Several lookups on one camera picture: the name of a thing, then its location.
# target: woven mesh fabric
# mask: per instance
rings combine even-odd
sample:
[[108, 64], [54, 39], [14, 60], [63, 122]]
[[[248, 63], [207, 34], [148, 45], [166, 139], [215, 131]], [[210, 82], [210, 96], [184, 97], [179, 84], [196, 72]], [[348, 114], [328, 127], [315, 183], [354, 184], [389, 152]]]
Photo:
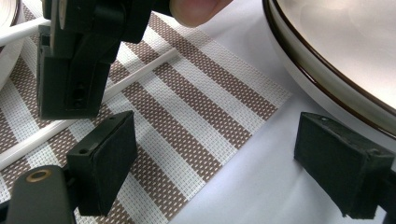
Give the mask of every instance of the woven mesh fabric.
[[[42, 16], [39, 0], [24, 0], [26, 20]], [[37, 36], [0, 91], [0, 151], [49, 124], [37, 117]], [[97, 119], [79, 120], [0, 172], [0, 201], [29, 169], [65, 164], [65, 153], [107, 116], [134, 111], [138, 158], [108, 217], [78, 223], [167, 223], [267, 121], [290, 94], [197, 29], [152, 14], [144, 40], [121, 43], [108, 85], [170, 48], [180, 56], [102, 105]]]

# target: brass grommet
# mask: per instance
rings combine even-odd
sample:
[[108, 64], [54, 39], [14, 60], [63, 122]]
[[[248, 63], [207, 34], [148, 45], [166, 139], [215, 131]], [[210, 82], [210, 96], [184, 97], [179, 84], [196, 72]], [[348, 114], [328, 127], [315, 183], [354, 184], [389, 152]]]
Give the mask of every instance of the brass grommet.
[[50, 174], [51, 174], [50, 170], [38, 170], [32, 174], [29, 174], [26, 177], [26, 181], [30, 183], [35, 183], [49, 177]]

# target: fingertip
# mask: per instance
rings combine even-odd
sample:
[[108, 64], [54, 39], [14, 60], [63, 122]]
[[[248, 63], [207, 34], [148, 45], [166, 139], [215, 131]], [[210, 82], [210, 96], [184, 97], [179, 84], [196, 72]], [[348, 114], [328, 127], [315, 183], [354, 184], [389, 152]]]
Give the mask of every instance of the fingertip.
[[213, 18], [233, 0], [171, 0], [173, 17], [182, 25], [196, 27]]

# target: white rod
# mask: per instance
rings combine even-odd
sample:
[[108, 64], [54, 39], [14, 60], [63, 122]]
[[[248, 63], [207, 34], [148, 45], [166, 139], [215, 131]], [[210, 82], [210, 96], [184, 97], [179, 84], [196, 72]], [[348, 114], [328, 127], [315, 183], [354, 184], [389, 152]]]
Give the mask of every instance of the white rod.
[[25, 38], [38, 33], [38, 25], [50, 25], [50, 21], [39, 17], [32, 21], [26, 21], [18, 25], [0, 30], [0, 47], [12, 41]]
[[[170, 59], [177, 56], [176, 49], [170, 49], [162, 56], [158, 57], [156, 60], [152, 61], [151, 63], [146, 64], [144, 67], [140, 68], [133, 74], [129, 75], [128, 77], [124, 78], [120, 82], [114, 84], [113, 86], [107, 88], [105, 90], [102, 103], [108, 101], [123, 89], [131, 85], [132, 83], [136, 82], [139, 78], [144, 76], [145, 74], [151, 72], [156, 67], [160, 66], [163, 63], [166, 63]], [[40, 129], [37, 133], [33, 134], [32, 136], [28, 137], [27, 139], [21, 141], [14, 147], [11, 147], [7, 151], [0, 154], [0, 170], [5, 169], [14, 161], [17, 161], [19, 158], [25, 156], [30, 151], [34, 150], [35, 148], [39, 147], [41, 144], [48, 141], [51, 137], [55, 134], [61, 132], [62, 130], [66, 129], [73, 123], [75, 123], [76, 119], [67, 119], [67, 120], [57, 120], [52, 122], [50, 125], [46, 126], [45, 128]]]

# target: white table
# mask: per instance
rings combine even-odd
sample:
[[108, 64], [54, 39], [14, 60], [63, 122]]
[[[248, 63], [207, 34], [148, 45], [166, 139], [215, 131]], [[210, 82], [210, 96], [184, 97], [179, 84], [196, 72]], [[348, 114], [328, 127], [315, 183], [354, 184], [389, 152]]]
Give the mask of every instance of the white table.
[[293, 81], [269, 40], [261, 0], [234, 0], [201, 30], [293, 96], [180, 211], [172, 224], [382, 223], [343, 218], [323, 189], [293, 160], [300, 112], [329, 116]]

